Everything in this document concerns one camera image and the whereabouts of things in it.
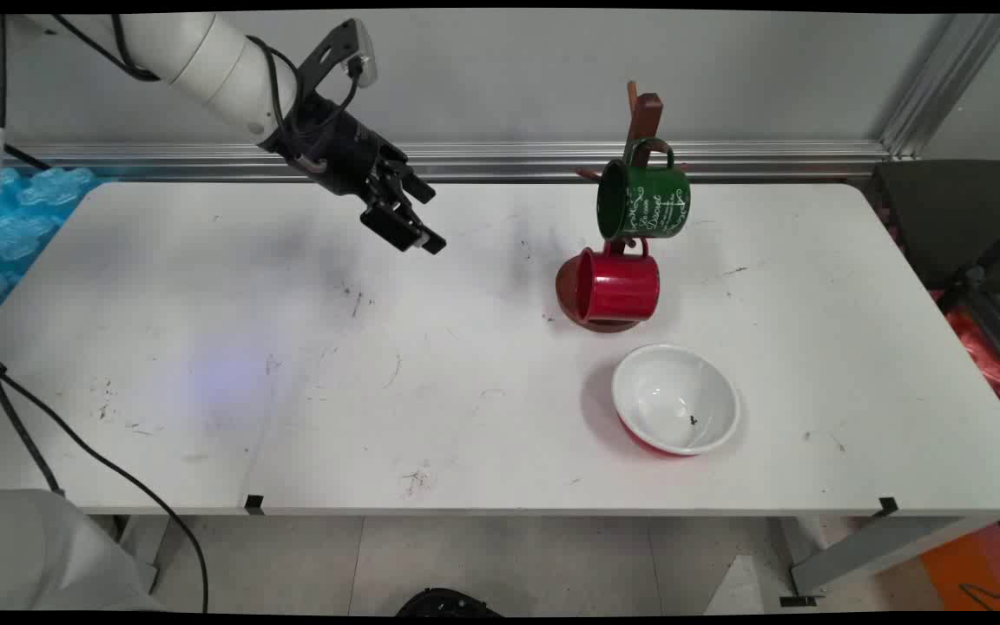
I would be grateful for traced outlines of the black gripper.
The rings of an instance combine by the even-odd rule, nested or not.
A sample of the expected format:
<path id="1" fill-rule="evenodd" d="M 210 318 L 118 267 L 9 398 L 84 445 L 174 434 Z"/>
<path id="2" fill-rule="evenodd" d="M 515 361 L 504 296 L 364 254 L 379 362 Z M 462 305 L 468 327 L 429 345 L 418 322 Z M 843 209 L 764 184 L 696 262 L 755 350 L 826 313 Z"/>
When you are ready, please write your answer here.
<path id="1" fill-rule="evenodd" d="M 401 150 L 350 112 L 341 112 L 333 124 L 308 139 L 286 142 L 277 129 L 262 142 L 262 149 L 285 158 L 289 166 L 336 195 L 370 197 L 369 181 L 378 171 L 381 197 L 366 201 L 359 217 L 362 224 L 400 252 L 418 247 L 438 254 L 447 246 L 447 240 L 429 229 L 411 205 L 411 198 L 432 201 L 437 191 L 406 163 Z"/>

